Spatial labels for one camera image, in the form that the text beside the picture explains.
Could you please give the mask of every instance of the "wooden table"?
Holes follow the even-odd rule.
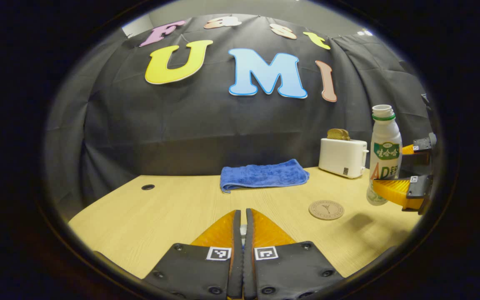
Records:
[[[226,213],[254,208],[268,216],[295,241],[313,241],[326,258],[348,277],[392,245],[401,243],[419,221],[416,212],[402,212],[388,202],[366,200],[368,174],[348,179],[308,167],[304,185],[243,188],[224,194],[219,175],[142,175],[112,191],[69,222],[90,247],[133,275],[144,278],[173,243],[191,243]],[[142,186],[154,184],[152,190]],[[340,203],[337,220],[319,220],[308,211],[318,200]]]

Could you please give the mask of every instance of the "letter m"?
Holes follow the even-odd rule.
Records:
[[[299,59],[286,53],[275,55],[268,65],[255,50],[231,49],[229,54],[235,57],[236,80],[229,87],[232,95],[255,95],[257,87],[251,82],[251,74],[259,82],[261,88],[268,95],[272,93],[277,79],[280,76],[279,94],[284,97],[306,98],[307,91],[301,86],[297,62]]]

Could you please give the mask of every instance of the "cork coaster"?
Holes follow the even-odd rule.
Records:
[[[335,220],[343,215],[343,207],[335,201],[329,200],[312,203],[308,211],[314,217],[322,220]]]

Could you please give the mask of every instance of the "blue towel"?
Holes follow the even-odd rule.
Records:
[[[278,165],[247,165],[221,169],[220,187],[225,193],[235,188],[292,186],[307,182],[310,174],[291,159]]]

